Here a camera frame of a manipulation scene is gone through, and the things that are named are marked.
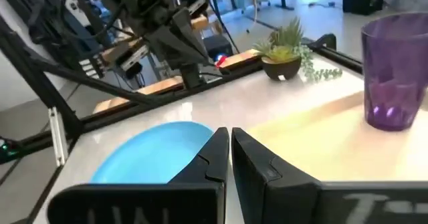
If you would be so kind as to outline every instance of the blue bowl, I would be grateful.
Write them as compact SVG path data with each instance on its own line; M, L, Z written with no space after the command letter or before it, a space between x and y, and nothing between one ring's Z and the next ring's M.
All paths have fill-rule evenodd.
M213 131L195 122L171 122L134 136L95 172L91 183L165 184L183 170Z

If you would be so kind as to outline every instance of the floor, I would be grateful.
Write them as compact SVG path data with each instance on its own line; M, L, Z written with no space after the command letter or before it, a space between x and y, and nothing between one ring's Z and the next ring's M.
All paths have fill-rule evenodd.
M270 0L272 5L280 0ZM311 2L327 4L334 1L337 8L313 6ZM361 59L360 29L363 25L383 15L403 11L420 11L428 9L428 0L385 0L387 7L370 16L343 14L339 8L342 0L287 0L294 11L286 11L276 7L263 6L257 12L257 19L265 25L254 23L255 13L248 7L242 15L240 10L230 11L223 15L234 42L240 51L245 51L259 39L265 39L272 31L269 26L280 27L295 16L301 19L305 36L317 39L325 33L334 33L338 38L338 50L356 59ZM155 81L152 74L145 73L147 83ZM108 73L104 81L117 85L118 80L113 73ZM88 116L97 103L110 99L112 96L85 86L70 83L61 93L69 105L81 118ZM47 128L47 110L38 100L0 112L0 135L22 139ZM0 165L0 180L13 163ZM0 217L1 223L13 223L25 218L35 205L55 170L54 154L51 148L25 157L9 175L4 183L0 182Z

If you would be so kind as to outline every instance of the red object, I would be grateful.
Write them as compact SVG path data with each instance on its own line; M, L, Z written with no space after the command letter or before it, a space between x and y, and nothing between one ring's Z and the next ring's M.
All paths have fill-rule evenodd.
M217 61L217 63L215 64L215 67L220 68L220 65L227 59L226 56L221 56L220 60Z

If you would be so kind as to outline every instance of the metal bracket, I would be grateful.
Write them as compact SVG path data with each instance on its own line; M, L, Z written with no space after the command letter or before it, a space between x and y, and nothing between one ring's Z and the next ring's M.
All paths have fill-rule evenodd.
M56 107L49 109L49 122L51 125L53 151L55 152L55 161L57 166L65 165L68 159L68 146L66 131L62 122L61 114Z

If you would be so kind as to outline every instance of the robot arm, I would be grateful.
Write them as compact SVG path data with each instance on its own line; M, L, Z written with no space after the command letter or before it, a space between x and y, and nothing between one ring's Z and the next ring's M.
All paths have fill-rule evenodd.
M208 62L203 44L195 37L191 15L206 10L208 0L103 0L111 12L121 11L120 18L138 36L143 37L159 60L181 71L186 88L203 83L198 65Z

